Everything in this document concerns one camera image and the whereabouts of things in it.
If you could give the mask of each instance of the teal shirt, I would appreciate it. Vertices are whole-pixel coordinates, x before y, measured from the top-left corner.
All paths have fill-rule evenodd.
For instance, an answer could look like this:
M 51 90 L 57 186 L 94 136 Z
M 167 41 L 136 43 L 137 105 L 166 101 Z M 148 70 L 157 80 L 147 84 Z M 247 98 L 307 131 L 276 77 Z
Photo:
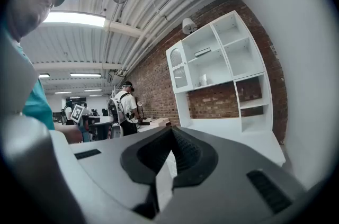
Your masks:
M 16 48 L 18 52 L 29 61 L 22 48 L 20 46 L 16 46 Z M 47 99 L 40 80 L 38 80 L 34 85 L 34 88 L 32 89 L 31 94 L 26 101 L 22 113 L 28 117 L 33 117 L 41 121 L 47 126 L 49 130 L 55 130 L 53 123 L 53 113 L 47 103 Z

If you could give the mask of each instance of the fluorescent light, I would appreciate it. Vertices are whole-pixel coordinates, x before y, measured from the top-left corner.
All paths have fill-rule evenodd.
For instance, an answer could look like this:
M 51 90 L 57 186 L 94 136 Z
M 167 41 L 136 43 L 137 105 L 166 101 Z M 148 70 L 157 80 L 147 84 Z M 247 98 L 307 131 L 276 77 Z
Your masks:
M 40 74 L 39 78 L 48 78 L 50 77 L 49 74 Z
M 70 74 L 74 77 L 88 76 L 88 77 L 101 77 L 101 74 Z
M 50 12 L 44 23 L 78 23 L 104 27 L 105 17 L 75 12 Z
M 85 89 L 84 91 L 101 91 L 102 89 L 101 88 L 98 88 L 98 89 Z
M 72 91 L 59 91 L 59 92 L 55 92 L 55 94 L 62 94 L 62 93 L 72 93 Z

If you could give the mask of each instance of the white wall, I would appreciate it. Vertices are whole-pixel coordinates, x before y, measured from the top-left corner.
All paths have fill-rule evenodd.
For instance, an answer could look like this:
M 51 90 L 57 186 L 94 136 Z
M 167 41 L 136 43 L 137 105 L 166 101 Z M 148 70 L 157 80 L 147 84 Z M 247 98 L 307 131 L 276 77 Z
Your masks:
M 286 150 L 310 188 L 326 177 L 337 151 L 339 36 L 329 0 L 243 0 L 269 34 L 288 96 Z
M 52 112 L 61 112 L 61 109 L 65 107 L 66 100 L 61 95 L 46 95 L 46 98 Z
M 108 96 L 87 97 L 87 108 L 97 109 L 99 115 L 102 115 L 102 109 L 107 109 Z

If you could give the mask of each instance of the white shirt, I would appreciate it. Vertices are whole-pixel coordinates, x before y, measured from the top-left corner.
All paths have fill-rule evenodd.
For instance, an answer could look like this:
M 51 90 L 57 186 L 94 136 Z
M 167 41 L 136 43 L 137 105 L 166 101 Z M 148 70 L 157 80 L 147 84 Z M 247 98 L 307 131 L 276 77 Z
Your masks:
M 66 109 L 65 109 L 65 114 L 66 114 L 66 118 L 67 118 L 68 120 L 70 120 L 70 115 L 72 115 L 72 108 L 70 108 L 69 106 L 66 107 Z
M 122 98 L 122 99 L 120 100 L 121 96 L 122 96 L 123 94 L 126 94 L 126 93 L 127 93 L 126 91 L 120 91 L 120 92 L 115 96 L 115 98 L 116 98 L 119 102 L 121 102 L 122 107 L 123 107 L 123 111 L 124 111 L 125 115 L 126 115 L 127 113 L 129 113 L 129 115 L 131 116 L 132 113 L 133 113 L 132 110 L 135 109 L 135 108 L 137 108 L 136 99 L 135 99 L 131 94 L 129 94 L 129 95 L 125 96 L 124 98 Z
M 90 113 L 91 113 L 91 112 L 88 110 L 88 108 L 85 107 L 84 110 L 83 110 L 82 115 L 88 115 L 88 114 L 90 114 Z

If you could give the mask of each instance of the vent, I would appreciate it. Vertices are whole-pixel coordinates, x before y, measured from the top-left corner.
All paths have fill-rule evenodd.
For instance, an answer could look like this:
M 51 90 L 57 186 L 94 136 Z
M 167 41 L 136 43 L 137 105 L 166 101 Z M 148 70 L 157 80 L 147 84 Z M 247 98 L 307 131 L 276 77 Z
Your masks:
M 285 194 L 262 171 L 251 171 L 247 173 L 247 177 L 273 213 L 279 213 L 292 204 Z
M 77 153 L 77 154 L 74 154 L 74 155 L 75 155 L 76 159 L 80 160 L 80 159 L 91 157 L 91 156 L 94 156 L 94 155 L 97 155 L 97 154 L 100 154 L 100 153 L 101 153 L 101 151 L 95 149 L 95 150 L 84 151 L 82 153 Z

